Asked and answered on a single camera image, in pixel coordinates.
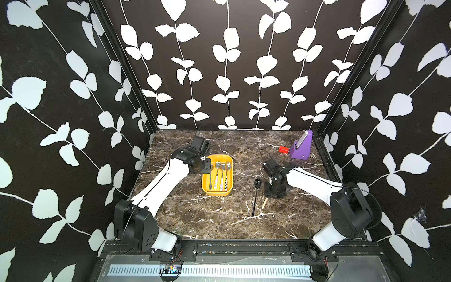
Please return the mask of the silver spoon Doraemon white handle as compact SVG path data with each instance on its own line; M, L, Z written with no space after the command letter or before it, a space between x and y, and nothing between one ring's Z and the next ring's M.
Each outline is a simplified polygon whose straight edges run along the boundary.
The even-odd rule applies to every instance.
M222 184L222 170L220 169L219 173L218 173L218 188L217 188L217 190L220 192L221 192L221 190L220 190L221 184Z

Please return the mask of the yellow storage box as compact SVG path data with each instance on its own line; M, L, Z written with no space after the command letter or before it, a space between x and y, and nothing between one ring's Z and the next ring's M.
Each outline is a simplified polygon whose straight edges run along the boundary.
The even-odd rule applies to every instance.
M233 189L233 160L229 155L206 157L206 173L202 177L202 189L209 196L227 196Z

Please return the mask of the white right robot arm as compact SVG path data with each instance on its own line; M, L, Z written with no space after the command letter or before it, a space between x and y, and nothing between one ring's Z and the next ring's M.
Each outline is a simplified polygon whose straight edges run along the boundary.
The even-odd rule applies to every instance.
M303 252L314 259L343 240L358 238L382 220L382 209L375 196L355 183L333 182L301 167L282 166L274 159L265 161L263 170L269 177L269 181L264 183L267 197L282 198L290 186L307 192L330 207L331 221L311 236L303 247Z

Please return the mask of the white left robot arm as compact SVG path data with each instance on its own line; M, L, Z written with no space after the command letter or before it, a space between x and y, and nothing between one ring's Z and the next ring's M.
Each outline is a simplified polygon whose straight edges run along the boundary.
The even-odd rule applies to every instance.
M180 148L171 154L162 171L141 192L115 206L115 236L140 251L174 252L178 235L160 228L155 216L173 189L189 174L211 172L211 159L196 149Z

